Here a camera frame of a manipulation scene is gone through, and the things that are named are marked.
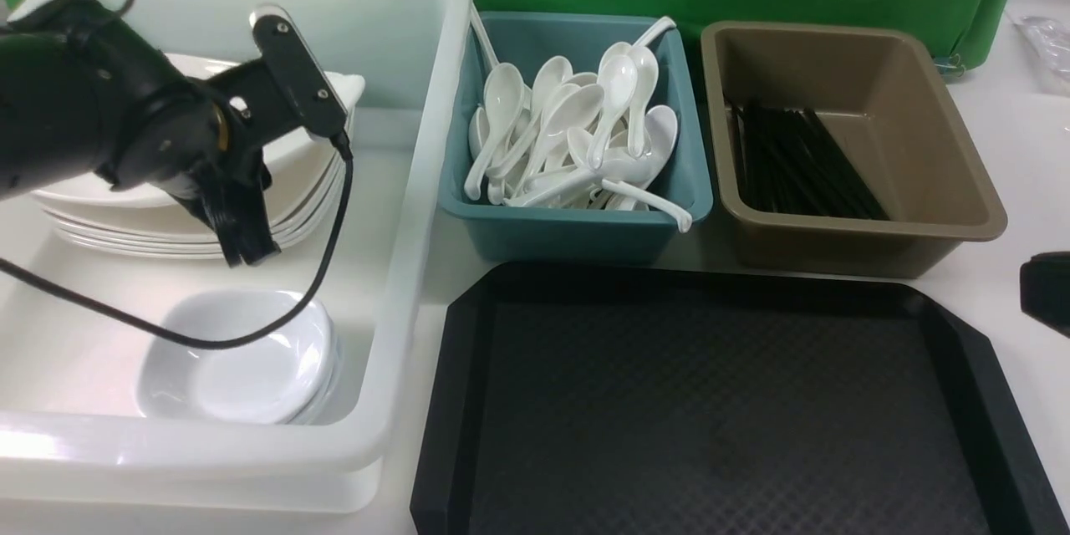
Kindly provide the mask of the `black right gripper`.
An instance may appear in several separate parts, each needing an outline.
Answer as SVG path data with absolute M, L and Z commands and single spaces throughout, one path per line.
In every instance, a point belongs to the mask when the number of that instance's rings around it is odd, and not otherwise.
M 1020 268 L 1023 314 L 1069 338 L 1069 253 L 1040 253 Z

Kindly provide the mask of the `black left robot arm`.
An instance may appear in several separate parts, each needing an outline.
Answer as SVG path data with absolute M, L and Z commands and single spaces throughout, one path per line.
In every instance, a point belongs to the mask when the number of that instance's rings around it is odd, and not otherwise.
M 111 192 L 148 185 L 214 231 L 229 265 L 279 253 L 272 178 L 226 95 L 100 2 L 54 0 L 3 26 L 1 96 L 3 199 L 85 174 Z

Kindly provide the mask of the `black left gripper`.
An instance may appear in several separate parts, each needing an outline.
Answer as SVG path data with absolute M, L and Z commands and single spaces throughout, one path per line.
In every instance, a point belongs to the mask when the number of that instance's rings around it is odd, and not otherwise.
M 278 136 L 278 86 L 268 71 L 209 80 L 177 71 L 103 71 L 93 90 L 102 142 L 92 172 L 114 192 L 149 184 L 200 210 L 229 268 L 277 256 L 263 150 Z

